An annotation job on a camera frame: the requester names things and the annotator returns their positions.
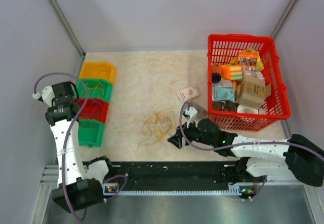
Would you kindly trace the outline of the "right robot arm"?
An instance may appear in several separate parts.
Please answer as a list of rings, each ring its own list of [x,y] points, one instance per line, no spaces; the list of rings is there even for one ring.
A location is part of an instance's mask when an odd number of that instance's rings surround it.
[[[255,139],[222,131],[210,119],[195,122],[197,110],[183,107],[180,123],[168,142],[177,148],[183,143],[198,150],[214,151],[224,157],[239,158],[236,175],[242,181],[252,177],[294,177],[303,184],[323,185],[323,150],[300,134],[282,140]]]

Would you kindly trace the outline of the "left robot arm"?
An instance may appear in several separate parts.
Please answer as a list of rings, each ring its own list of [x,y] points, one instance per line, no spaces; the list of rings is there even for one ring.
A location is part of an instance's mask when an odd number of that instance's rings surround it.
[[[33,94],[34,99],[48,105],[45,118],[50,125],[59,166],[57,188],[51,192],[53,201],[72,213],[103,201],[102,183],[114,178],[115,170],[106,157],[82,161],[79,149],[80,106],[74,99],[76,85],[62,82]]]

